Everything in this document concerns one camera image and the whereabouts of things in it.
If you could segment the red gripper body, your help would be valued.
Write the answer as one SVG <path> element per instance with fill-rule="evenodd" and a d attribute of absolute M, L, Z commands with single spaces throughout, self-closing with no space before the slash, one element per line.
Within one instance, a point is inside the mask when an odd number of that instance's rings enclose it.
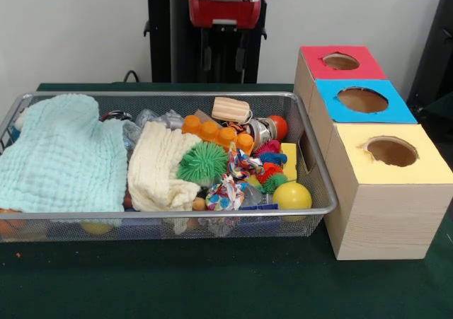
<path fill-rule="evenodd" d="M 191 23 L 198 28 L 232 25 L 254 29 L 260 15 L 261 0 L 188 0 Z"/>

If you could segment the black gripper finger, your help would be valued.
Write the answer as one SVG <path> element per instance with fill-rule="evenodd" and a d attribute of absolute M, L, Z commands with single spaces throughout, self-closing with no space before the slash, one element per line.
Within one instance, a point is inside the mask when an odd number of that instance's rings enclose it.
<path fill-rule="evenodd" d="M 202 29 L 202 69 L 203 71 L 210 71 L 212 66 L 212 48 L 210 40 L 210 29 Z"/>
<path fill-rule="evenodd" d="M 243 71 L 244 61 L 246 57 L 246 32 L 239 31 L 239 46 L 236 50 L 235 69 L 237 72 Z"/>

